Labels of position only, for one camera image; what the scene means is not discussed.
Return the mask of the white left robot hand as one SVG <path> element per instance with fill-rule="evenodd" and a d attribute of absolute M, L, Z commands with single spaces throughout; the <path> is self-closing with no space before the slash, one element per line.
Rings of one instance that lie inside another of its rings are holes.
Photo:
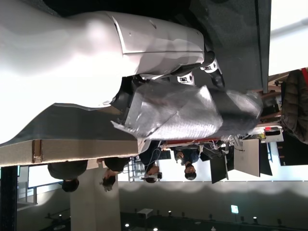
<path fill-rule="evenodd" d="M 223 87 L 203 35 L 176 23 L 98 11 L 60 18 L 19 0 L 0 3 L 0 141 L 52 105 L 108 107 L 124 77 L 144 84 L 113 126 L 146 140 L 244 135 L 262 113 L 254 92 Z"/>

